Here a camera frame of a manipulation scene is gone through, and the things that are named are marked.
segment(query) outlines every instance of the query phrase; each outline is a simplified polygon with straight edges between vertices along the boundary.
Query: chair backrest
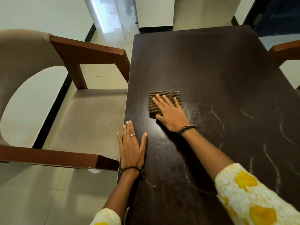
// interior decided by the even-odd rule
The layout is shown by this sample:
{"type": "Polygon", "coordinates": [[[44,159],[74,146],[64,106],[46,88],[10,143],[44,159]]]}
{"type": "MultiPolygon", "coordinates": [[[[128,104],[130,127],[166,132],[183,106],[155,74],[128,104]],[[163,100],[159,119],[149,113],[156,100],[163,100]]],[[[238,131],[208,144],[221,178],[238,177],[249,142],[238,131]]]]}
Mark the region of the chair backrest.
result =
{"type": "MultiPolygon", "coordinates": [[[[7,103],[22,83],[43,69],[65,66],[50,36],[35,30],[0,31],[0,121],[7,103]]],[[[8,145],[1,132],[0,145],[8,145]]]]}

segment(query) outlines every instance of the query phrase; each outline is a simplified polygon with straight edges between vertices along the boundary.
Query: chair seat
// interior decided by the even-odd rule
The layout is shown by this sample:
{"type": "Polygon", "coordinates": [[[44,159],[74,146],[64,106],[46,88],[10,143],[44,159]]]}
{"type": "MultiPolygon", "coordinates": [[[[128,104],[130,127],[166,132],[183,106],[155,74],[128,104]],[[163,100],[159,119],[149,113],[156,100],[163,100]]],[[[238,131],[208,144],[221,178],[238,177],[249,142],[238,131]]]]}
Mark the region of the chair seat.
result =
{"type": "Polygon", "coordinates": [[[127,89],[77,90],[51,150],[98,154],[119,160],[127,89]]]}

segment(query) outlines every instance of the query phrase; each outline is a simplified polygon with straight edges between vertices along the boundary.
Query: forearm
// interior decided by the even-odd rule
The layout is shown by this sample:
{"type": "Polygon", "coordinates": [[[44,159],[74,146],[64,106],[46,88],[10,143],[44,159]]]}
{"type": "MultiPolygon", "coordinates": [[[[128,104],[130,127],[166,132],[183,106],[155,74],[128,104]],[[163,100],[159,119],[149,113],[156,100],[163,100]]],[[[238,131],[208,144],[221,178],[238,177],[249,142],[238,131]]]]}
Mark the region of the forearm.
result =
{"type": "Polygon", "coordinates": [[[199,134],[197,130],[187,130],[182,134],[182,137],[193,149],[213,181],[221,170],[234,163],[227,155],[199,134]]]}
{"type": "Polygon", "coordinates": [[[139,172],[136,169],[125,170],[118,185],[103,206],[103,208],[109,208],[116,212],[122,221],[126,212],[130,190],[138,174],[139,172]]]}

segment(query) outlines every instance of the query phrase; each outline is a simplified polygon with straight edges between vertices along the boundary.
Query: sleeve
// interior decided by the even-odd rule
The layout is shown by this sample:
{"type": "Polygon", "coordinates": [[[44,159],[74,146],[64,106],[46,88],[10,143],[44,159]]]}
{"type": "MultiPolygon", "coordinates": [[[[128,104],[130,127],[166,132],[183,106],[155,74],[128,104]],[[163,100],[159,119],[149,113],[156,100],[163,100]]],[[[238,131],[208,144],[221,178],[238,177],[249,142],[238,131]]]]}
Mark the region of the sleeve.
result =
{"type": "Polygon", "coordinates": [[[300,224],[300,213],[234,163],[216,177],[218,199],[235,225],[300,224]]]}
{"type": "Polygon", "coordinates": [[[109,208],[103,208],[94,217],[90,225],[122,225],[117,213],[109,208]]]}

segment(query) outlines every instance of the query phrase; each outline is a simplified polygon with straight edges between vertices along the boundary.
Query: floor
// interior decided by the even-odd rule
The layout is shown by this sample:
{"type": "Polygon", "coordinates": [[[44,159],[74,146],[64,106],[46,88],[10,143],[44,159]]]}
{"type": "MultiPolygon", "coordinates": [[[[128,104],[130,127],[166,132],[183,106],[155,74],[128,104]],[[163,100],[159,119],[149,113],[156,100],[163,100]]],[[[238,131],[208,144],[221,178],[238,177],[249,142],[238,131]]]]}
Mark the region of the floor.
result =
{"type": "MultiPolygon", "coordinates": [[[[85,0],[102,8],[103,29],[92,43],[125,49],[129,60],[133,36],[138,34],[132,0],[85,0]]],[[[175,0],[174,30],[231,25],[240,0],[175,0]]],[[[115,65],[82,65],[88,88],[127,88],[115,65]]],[[[72,83],[53,123],[44,149],[49,149],[64,112],[76,91],[72,83]]],[[[103,207],[117,182],[117,172],[93,174],[22,163],[0,163],[0,224],[89,224],[103,207]]]]}

